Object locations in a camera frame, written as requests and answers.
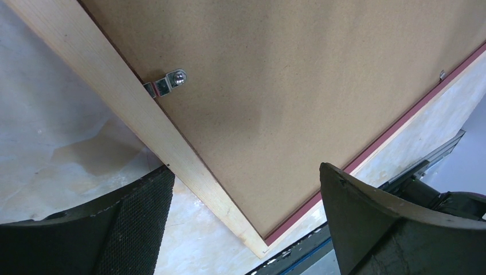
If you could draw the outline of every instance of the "hardboard backing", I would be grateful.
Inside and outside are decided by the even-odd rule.
[[[344,172],[378,187],[455,137],[486,93],[486,42],[346,165]],[[265,238],[278,242],[322,205],[318,192]]]
[[[82,2],[142,81],[187,72],[159,103],[263,237],[486,37],[482,0]]]

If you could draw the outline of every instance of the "red frame edge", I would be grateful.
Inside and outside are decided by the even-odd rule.
[[[411,119],[421,108],[423,108],[431,99],[433,99],[442,89],[444,89],[454,78],[463,72],[471,63],[474,62],[483,52],[486,51],[486,41],[483,42],[468,58],[466,58],[459,66],[457,66],[446,78],[438,83],[432,90],[430,90],[424,97],[415,103],[408,111],[406,111],[394,124],[392,124],[384,133],[382,133],[375,141],[373,141],[363,152],[361,152],[355,159],[353,159],[343,169],[346,173],[351,173],[364,160],[366,160],[381,144],[389,139],[400,127],[402,127],[409,119]],[[285,222],[278,226],[268,237],[264,239],[266,245],[271,245],[280,236],[282,236],[290,227],[303,217],[310,209],[322,201],[320,191],[317,192],[311,199],[306,201],[297,211],[295,211]]]

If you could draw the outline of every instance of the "black plastic part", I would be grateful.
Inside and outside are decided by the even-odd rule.
[[[173,186],[162,166],[44,220],[0,225],[0,274],[153,274]]]
[[[321,194],[345,274],[484,274],[486,223],[417,206],[328,163]]]
[[[434,208],[442,213],[485,221],[486,197],[470,192],[447,192],[442,194],[440,203]]]
[[[440,193],[414,177],[406,179],[398,192],[391,193],[408,202],[432,209],[440,199]]]

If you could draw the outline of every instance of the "metal bracket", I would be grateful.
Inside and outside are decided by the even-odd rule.
[[[148,82],[143,84],[145,90],[154,99],[159,96],[165,96],[172,92],[172,89],[181,86],[187,80],[187,74],[184,70],[178,69],[166,74],[162,79],[155,82]]]

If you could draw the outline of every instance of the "white floor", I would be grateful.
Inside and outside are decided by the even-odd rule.
[[[422,180],[444,193],[466,191],[486,195],[486,97],[463,126],[454,151]]]

